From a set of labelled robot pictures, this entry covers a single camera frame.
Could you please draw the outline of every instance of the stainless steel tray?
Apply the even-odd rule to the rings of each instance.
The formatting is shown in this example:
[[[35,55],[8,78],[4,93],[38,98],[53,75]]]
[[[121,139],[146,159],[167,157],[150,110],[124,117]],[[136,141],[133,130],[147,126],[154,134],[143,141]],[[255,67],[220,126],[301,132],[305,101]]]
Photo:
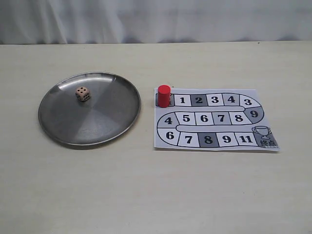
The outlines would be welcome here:
[[[78,87],[90,90],[85,102],[75,96]],[[126,132],[141,108],[135,86],[123,77],[91,72],[56,84],[41,101],[38,118],[44,132],[68,146],[98,145]]]

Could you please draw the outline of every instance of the red game piece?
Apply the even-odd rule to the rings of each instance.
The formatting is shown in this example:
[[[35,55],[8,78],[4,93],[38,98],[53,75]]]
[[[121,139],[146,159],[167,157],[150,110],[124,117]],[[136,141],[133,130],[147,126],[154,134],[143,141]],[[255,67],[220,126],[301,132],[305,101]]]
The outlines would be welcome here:
[[[161,85],[158,87],[158,106],[165,108],[170,103],[171,88],[168,85]]]

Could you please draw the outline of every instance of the white curtain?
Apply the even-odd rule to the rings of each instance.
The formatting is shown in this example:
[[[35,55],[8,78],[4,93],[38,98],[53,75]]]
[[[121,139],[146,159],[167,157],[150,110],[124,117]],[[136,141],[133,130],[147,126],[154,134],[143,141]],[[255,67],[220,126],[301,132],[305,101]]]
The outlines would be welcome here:
[[[312,0],[1,0],[0,43],[311,40]]]

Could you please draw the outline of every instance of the white tabletop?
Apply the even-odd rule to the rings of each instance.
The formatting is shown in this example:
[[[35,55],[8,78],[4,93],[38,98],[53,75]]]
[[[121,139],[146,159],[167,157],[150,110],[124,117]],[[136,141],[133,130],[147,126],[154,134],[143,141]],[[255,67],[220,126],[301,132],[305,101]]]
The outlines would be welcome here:
[[[131,81],[140,117],[105,147],[61,147],[39,103],[90,71]],[[0,74],[0,233],[312,233],[312,42],[2,45]],[[256,89],[280,153],[156,151],[161,84]]]

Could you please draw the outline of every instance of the dice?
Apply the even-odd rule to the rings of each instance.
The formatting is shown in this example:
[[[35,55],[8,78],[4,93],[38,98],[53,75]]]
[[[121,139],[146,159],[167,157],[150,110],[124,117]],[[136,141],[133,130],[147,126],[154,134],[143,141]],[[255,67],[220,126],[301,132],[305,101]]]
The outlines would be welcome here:
[[[90,98],[90,92],[86,87],[78,87],[76,89],[76,97],[79,101],[86,101]]]

